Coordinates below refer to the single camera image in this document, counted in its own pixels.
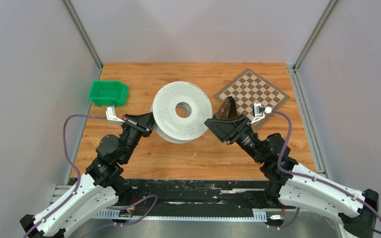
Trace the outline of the grey cable spool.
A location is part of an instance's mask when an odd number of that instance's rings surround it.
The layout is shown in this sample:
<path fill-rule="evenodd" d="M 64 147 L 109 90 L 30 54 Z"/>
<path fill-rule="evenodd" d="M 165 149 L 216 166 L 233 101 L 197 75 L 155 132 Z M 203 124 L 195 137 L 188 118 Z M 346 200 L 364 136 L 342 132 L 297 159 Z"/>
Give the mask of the grey cable spool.
<path fill-rule="evenodd" d="M 151 105 L 155 131 L 164 140 L 185 144 L 201 137 L 212 118 L 213 109 L 206 93 L 196 85 L 176 81 L 164 85 L 156 93 Z"/>

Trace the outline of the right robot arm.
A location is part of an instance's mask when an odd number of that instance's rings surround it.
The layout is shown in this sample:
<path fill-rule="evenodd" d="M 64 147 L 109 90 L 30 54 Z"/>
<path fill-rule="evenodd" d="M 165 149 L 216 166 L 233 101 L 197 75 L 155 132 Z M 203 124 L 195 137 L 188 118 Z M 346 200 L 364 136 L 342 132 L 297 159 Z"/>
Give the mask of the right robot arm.
<path fill-rule="evenodd" d="M 289 156 L 290 148 L 280 133 L 260 140 L 250 120 L 207 119 L 204 123 L 221 141 L 237 143 L 269 182 L 263 192 L 266 205 L 292 206 L 315 212 L 341 224 L 358 238 L 371 238 L 378 219 L 379 194 L 372 189 L 352 189 L 318 175 Z"/>

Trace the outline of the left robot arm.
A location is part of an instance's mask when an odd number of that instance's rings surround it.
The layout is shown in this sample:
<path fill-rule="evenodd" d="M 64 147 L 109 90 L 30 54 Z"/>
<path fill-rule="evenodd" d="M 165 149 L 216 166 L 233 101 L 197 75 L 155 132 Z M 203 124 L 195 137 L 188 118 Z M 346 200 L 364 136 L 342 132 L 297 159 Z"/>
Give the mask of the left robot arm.
<path fill-rule="evenodd" d="M 121 176 L 121 165 L 128 163 L 139 141 L 155 127 L 153 113 L 125 114 L 121 119 L 107 108 L 106 119 L 117 122 L 122 133 L 104 136 L 97 156 L 77 182 L 48 208 L 36 215 L 25 215 L 20 224 L 26 238 L 68 238 L 98 212 L 115 204 L 127 205 L 131 186 Z"/>

